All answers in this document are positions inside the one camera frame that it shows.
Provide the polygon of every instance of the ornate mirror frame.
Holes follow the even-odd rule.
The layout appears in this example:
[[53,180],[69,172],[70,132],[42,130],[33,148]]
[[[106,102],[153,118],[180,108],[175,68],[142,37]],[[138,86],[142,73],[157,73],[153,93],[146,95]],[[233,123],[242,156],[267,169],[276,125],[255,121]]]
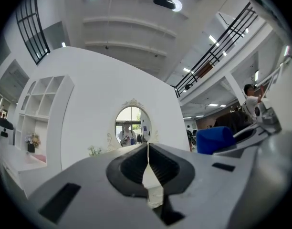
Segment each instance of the ornate mirror frame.
[[113,119],[110,121],[111,124],[109,125],[109,130],[107,133],[107,142],[108,142],[107,150],[116,150],[116,149],[122,148],[122,146],[119,144],[119,142],[116,138],[115,122],[116,122],[118,115],[124,109],[126,109],[128,107],[136,107],[136,108],[139,108],[142,111],[144,111],[144,113],[149,118],[150,124],[151,124],[150,137],[149,137],[149,140],[147,143],[159,143],[159,133],[158,133],[158,130],[156,129],[153,121],[152,121],[153,118],[149,115],[149,113],[144,108],[144,106],[140,102],[138,102],[136,99],[133,98],[130,101],[127,101],[124,104],[122,104],[121,108],[119,108],[119,110],[116,112],[116,114],[113,115]]

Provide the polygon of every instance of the flower vase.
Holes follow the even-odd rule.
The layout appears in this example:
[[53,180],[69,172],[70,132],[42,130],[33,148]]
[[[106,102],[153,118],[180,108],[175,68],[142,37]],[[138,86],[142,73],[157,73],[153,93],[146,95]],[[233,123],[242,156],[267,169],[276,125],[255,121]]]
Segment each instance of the flower vase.
[[35,145],[34,144],[27,144],[27,151],[30,153],[34,153],[35,152]]

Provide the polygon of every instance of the blue cushion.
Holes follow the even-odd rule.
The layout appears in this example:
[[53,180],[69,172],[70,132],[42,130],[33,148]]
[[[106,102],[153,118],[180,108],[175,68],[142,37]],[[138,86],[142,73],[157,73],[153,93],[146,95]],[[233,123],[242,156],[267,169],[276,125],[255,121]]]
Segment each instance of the blue cushion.
[[230,128],[225,126],[198,130],[196,142],[198,153],[207,155],[236,143]]

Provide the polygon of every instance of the round mirror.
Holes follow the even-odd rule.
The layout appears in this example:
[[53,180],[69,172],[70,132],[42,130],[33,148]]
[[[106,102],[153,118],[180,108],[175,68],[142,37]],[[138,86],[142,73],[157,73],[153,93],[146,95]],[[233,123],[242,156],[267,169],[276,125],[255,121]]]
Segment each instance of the round mirror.
[[146,143],[150,138],[148,115],[137,107],[123,109],[115,121],[115,135],[122,147]]

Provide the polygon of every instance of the railing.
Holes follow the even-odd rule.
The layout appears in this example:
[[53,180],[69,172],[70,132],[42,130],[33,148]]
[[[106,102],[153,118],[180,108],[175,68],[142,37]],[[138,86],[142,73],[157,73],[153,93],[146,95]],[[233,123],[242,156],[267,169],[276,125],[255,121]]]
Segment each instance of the railing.
[[16,9],[16,19],[27,50],[38,65],[50,49],[41,27],[37,0],[23,0]]
[[180,97],[182,93],[215,67],[215,64],[234,47],[236,41],[244,37],[245,30],[252,25],[257,17],[249,2],[191,71],[176,86],[173,86],[177,97]]

